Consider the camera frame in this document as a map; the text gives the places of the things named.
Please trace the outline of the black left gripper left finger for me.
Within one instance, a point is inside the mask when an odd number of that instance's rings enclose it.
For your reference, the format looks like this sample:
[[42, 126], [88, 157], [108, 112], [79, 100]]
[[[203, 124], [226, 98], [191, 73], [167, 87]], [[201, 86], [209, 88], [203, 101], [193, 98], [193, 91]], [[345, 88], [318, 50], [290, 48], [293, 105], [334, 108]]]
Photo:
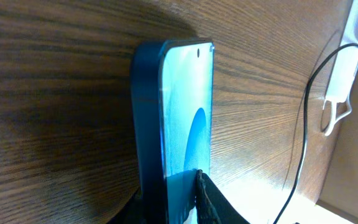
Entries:
[[138, 188], [124, 207], [107, 224], [142, 224], [143, 222], [142, 191]]

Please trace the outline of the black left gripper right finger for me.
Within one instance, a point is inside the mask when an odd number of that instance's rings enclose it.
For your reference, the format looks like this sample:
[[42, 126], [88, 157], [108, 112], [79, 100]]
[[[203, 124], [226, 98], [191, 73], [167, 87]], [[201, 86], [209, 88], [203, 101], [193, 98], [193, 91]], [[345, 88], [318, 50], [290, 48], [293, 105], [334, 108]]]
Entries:
[[195, 202], [200, 224], [250, 224], [202, 170], [196, 171]]

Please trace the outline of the blue Galaxy smartphone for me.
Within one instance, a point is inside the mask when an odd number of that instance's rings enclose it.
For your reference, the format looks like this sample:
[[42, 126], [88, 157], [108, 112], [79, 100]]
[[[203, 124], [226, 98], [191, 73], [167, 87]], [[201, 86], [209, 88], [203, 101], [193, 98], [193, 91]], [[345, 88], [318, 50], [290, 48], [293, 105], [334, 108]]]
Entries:
[[131, 101], [147, 223], [196, 222], [196, 173], [210, 170], [214, 44], [144, 42], [131, 63]]

